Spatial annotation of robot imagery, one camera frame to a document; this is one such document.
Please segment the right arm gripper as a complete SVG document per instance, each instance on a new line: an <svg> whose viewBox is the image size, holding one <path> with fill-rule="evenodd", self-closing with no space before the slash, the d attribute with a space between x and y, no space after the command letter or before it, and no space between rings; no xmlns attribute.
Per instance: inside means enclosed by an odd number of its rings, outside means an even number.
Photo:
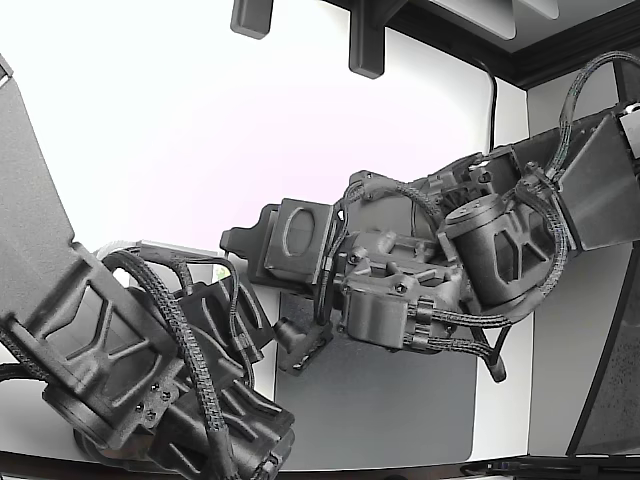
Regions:
<svg viewBox="0 0 640 480"><path fill-rule="evenodd" d="M334 205L285 198L264 206L254 226L225 230L222 250L245 260L259 285L310 292L336 222Z"/></svg>

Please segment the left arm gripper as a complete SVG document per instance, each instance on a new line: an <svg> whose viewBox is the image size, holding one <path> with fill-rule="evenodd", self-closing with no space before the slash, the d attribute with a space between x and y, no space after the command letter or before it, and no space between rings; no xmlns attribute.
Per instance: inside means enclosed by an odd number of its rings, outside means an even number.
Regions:
<svg viewBox="0 0 640 480"><path fill-rule="evenodd" d="M273 328L255 294L246 273L239 274L240 288L236 305L236 332L249 337L255 346L246 350L252 363L262 359L261 351L274 340ZM179 300L186 319L195 327L213 338L236 361L241 361L238 349L233 343L229 322L229 301L232 280L226 277L213 284L198 282L193 293Z"/></svg>

